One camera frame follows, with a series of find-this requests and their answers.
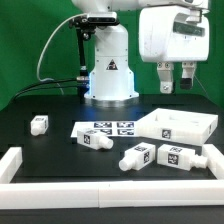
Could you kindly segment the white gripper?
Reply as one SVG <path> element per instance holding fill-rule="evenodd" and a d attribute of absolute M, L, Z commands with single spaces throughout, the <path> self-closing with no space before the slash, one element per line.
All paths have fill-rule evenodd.
<path fill-rule="evenodd" d="M 196 71 L 195 62 L 205 61 L 209 54 L 209 22 L 203 16 L 201 22 L 189 22 L 191 10 L 184 7 L 145 8 L 139 18 L 139 53 L 144 62 L 158 62 L 157 73 L 160 92 L 171 94 L 174 90 L 173 70 L 170 62 L 182 63 L 180 88 L 190 90 Z M 191 24 L 205 29 L 203 37 L 173 32 L 174 22 Z"/>

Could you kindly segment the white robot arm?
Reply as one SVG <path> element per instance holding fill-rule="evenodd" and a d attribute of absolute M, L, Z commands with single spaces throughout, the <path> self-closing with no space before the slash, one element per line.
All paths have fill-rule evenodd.
<path fill-rule="evenodd" d="M 190 89 L 199 61 L 209 54 L 210 0 L 71 0 L 84 13 L 73 21 L 78 40 L 95 38 L 95 67 L 83 71 L 89 86 L 86 102 L 118 107 L 135 101 L 134 73 L 128 66 L 128 32 L 119 11 L 138 10 L 139 53 L 144 62 L 157 64 L 160 91 L 174 91 L 173 69 L 182 64 L 180 87 Z"/>

